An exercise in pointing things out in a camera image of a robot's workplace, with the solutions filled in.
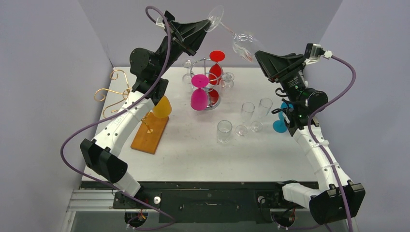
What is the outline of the clear glass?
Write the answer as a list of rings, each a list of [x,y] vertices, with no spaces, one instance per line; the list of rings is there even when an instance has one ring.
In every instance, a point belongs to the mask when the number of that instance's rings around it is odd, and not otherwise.
[[[271,110],[273,102],[270,98],[262,98],[259,101],[257,110],[257,119],[250,125],[250,129],[253,132],[261,132],[263,130],[262,119],[268,115]]]
[[[223,89],[230,89],[234,86],[234,74],[231,72],[224,72],[221,75],[221,86]]]

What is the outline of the clear glass back gold rack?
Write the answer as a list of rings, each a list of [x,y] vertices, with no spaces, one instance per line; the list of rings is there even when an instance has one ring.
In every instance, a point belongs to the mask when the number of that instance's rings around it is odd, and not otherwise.
[[[223,6],[219,5],[213,8],[207,16],[207,19],[211,24],[206,32],[211,32],[217,27],[225,29],[232,36],[233,51],[242,59],[250,63],[257,63],[255,53],[257,51],[264,50],[264,46],[256,39],[253,33],[247,31],[233,31],[231,28],[226,26],[222,22],[223,15]]]

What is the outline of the clear champagne flute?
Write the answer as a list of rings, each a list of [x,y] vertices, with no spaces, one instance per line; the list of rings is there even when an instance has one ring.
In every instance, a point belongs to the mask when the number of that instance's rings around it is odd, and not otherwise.
[[[240,117],[241,122],[236,126],[235,133],[240,137],[244,137],[248,133],[247,123],[251,120],[255,106],[251,102],[245,102],[242,104]]]

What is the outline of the blue wine glass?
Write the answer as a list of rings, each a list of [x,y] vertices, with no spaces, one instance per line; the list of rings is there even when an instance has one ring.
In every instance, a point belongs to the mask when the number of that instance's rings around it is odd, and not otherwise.
[[[285,125],[285,112],[289,109],[289,108],[293,108],[293,106],[290,103],[282,103],[280,108],[277,108],[275,110],[273,110],[273,114],[278,114],[278,120],[276,120],[272,127],[274,129],[274,131],[278,132],[278,133],[285,133],[288,129]]]

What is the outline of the pink wine glass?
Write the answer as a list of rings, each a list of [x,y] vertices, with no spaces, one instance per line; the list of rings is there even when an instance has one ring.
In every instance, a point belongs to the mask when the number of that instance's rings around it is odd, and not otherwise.
[[[197,74],[193,76],[191,83],[196,88],[191,95],[191,108],[196,111],[202,111],[208,105],[207,93],[204,88],[208,85],[209,79],[204,74]]]

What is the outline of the yellow wine glass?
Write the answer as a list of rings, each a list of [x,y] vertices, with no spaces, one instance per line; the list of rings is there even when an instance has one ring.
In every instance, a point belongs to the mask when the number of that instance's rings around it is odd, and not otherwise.
[[[158,104],[152,109],[153,115],[156,118],[166,118],[172,112],[172,107],[169,99],[163,96]]]

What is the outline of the clear etched goblet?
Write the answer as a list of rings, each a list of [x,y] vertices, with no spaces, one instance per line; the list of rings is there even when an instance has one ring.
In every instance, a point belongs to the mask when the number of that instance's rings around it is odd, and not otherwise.
[[[226,143],[230,140],[232,133],[232,123],[228,120],[222,120],[217,124],[217,140],[220,143]]]

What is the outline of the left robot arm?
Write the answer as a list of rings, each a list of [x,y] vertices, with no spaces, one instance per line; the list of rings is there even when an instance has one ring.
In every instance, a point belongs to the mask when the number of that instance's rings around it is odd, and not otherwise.
[[[127,163],[118,156],[134,128],[164,96],[169,81],[162,79],[163,73],[182,53],[196,54],[212,22],[209,19],[194,23],[171,20],[169,26],[170,35],[164,37],[156,51],[132,50],[130,72],[136,76],[136,81],[120,114],[92,140],[84,139],[80,144],[86,166],[125,192],[125,201],[133,208],[144,203],[144,194],[139,191],[141,185],[127,171]]]

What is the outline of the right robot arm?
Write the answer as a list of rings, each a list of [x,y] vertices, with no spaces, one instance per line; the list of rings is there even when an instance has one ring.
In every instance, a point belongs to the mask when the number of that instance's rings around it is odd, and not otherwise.
[[[278,56],[257,51],[255,58],[265,77],[280,84],[276,94],[283,105],[273,114],[282,114],[284,125],[291,137],[300,145],[317,178],[318,189],[308,188],[297,181],[286,181],[273,192],[278,206],[289,202],[308,209],[320,225],[345,220],[352,229],[366,194],[362,184],[354,183],[343,171],[324,139],[316,114],[334,103],[323,91],[307,85],[303,69],[320,58],[336,59],[329,50],[309,44],[304,54],[291,53]]]

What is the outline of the clear glass back left silver rack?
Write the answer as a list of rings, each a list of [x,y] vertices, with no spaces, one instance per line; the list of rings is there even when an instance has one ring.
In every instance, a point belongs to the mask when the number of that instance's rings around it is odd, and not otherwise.
[[[187,59],[182,63],[182,67],[186,69],[186,73],[182,76],[182,82],[186,85],[191,85],[193,62],[191,59]]]

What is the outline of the red wine glass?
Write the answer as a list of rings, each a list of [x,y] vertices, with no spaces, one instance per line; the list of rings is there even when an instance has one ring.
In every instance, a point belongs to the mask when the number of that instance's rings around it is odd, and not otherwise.
[[[221,89],[222,68],[219,65],[219,62],[225,59],[225,54],[222,51],[215,50],[210,53],[209,57],[213,62],[215,62],[215,64],[209,69],[208,79],[212,90],[208,93],[210,96],[210,102],[215,104],[219,99]]]

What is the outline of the gold rack with wooden base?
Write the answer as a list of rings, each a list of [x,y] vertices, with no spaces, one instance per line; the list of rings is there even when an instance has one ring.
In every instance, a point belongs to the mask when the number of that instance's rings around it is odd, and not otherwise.
[[[143,95],[132,92],[135,80],[136,77],[129,72],[129,68],[114,68],[110,73],[109,87],[99,89],[94,94],[94,100],[103,102],[101,119],[125,111],[120,116],[99,124],[93,137],[98,146],[111,149],[111,153],[117,157],[124,151],[130,150],[139,127],[148,123],[150,116],[154,116],[152,113],[154,105],[151,100],[147,99],[127,110],[127,107]]]

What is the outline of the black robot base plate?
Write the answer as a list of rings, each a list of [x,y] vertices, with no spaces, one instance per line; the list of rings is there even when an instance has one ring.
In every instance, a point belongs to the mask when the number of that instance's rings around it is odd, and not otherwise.
[[[277,182],[142,182],[136,202],[95,181],[82,181],[81,190],[108,190],[109,209],[124,210],[125,221],[138,227],[154,214],[159,223],[270,223],[302,209],[280,196]]]

